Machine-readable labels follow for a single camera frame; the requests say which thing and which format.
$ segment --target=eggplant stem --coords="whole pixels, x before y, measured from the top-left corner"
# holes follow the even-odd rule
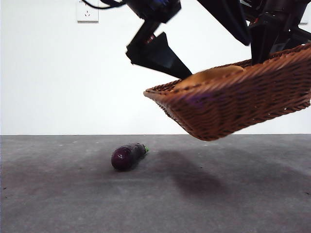
[[[145,146],[145,151],[146,153],[149,151],[149,148],[147,146]]]

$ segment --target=white wall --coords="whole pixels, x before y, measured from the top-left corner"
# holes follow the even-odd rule
[[[158,33],[192,72],[250,58],[196,1],[182,5]],[[142,94],[174,78],[130,64],[126,45],[142,21],[127,7],[78,24],[74,0],[2,0],[1,23],[2,134],[185,133]],[[311,133],[310,115],[239,133]]]

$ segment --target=black cable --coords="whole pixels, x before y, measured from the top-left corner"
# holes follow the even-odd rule
[[[95,9],[99,9],[99,10],[106,10],[106,9],[111,9],[114,7],[119,7],[119,6],[123,6],[126,4],[126,1],[121,1],[118,4],[112,5],[112,6],[105,6],[105,7],[99,7],[99,6],[94,6],[91,3],[87,2],[86,0],[82,0],[86,5],[95,8]]]

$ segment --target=wicker basket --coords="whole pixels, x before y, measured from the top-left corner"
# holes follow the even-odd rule
[[[181,80],[144,92],[192,136],[212,141],[310,106],[311,43],[271,54],[263,64],[173,90]]]

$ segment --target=bread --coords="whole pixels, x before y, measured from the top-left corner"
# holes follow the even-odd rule
[[[244,70],[244,68],[230,65],[227,67],[216,67],[212,69],[207,69],[202,72],[198,72],[196,74],[190,75],[183,81],[176,84],[174,89],[184,89],[189,86],[196,86],[200,83],[210,81],[212,79],[220,78],[222,76],[225,76],[233,72],[237,72],[239,70]]]

